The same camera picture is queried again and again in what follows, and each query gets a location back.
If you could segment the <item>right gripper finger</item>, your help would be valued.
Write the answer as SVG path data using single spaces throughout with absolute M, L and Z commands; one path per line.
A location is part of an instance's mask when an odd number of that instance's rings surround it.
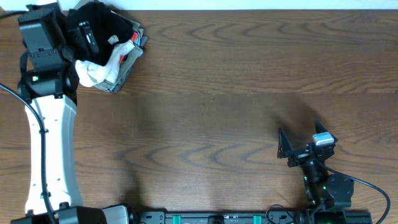
M 317 134 L 326 133 L 328 130 L 319 122 L 319 120 L 315 121 L 315 131 Z
M 279 145 L 278 152 L 289 152 L 292 150 L 292 146 L 287 139 L 287 136 L 282 128 L 279 128 Z

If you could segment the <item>black t-shirt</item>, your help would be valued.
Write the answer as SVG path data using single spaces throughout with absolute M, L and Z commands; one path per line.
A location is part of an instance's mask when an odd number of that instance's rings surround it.
M 98 65 L 106 65 L 114 47 L 131 39 L 134 31 L 132 23 L 113 13 L 102 2 L 88 2 L 78 9 L 71 9 L 67 15 L 67 30 L 80 29 L 79 23 L 88 21 L 93 30 L 99 53 L 88 55 L 83 49 L 81 61 L 91 61 Z

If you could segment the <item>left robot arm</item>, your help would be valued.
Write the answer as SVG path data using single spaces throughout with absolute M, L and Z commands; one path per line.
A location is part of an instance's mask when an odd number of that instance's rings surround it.
M 25 105 L 30 127 L 30 189 L 19 223 L 129 223 L 125 205 L 83 204 L 75 172 L 73 125 L 78 75 L 76 54 L 97 51 L 86 25 L 67 29 L 59 3 L 29 5 L 20 13 L 25 52 L 16 98 Z

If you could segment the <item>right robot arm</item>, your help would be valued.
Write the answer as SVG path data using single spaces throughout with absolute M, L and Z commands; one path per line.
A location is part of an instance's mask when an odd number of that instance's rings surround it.
M 300 167 L 310 205 L 294 215 L 295 223 L 346 223 L 344 209 L 350 208 L 354 182 L 329 171 L 325 161 L 335 154 L 337 138 L 319 122 L 316 133 L 304 149 L 294 149 L 285 131 L 279 128 L 277 157 L 288 159 L 289 167 Z

